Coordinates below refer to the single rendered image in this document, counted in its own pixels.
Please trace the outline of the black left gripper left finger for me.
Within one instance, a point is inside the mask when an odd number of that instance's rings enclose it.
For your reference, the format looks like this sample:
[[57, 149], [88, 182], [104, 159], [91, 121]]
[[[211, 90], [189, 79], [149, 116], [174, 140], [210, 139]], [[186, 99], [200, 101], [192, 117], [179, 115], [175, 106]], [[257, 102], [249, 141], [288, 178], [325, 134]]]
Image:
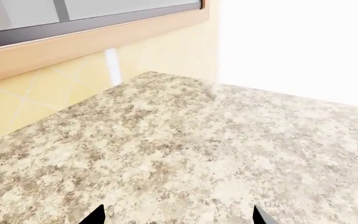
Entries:
[[95, 208], [80, 224], [104, 224], [104, 205]]

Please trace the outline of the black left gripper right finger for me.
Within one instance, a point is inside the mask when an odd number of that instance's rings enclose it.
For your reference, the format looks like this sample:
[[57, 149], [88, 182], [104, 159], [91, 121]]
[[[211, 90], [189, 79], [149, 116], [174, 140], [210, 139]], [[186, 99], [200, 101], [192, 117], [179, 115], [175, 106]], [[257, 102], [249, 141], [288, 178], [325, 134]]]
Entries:
[[262, 207], [254, 205], [253, 210], [254, 224], [279, 224], [272, 216], [270, 216]]

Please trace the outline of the window with beige frame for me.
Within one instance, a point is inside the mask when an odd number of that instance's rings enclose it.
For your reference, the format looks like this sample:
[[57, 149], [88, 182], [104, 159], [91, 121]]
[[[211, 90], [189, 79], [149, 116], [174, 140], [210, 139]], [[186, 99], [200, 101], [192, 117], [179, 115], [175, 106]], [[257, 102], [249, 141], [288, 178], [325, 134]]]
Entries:
[[211, 0], [0, 0], [0, 80], [209, 20]]

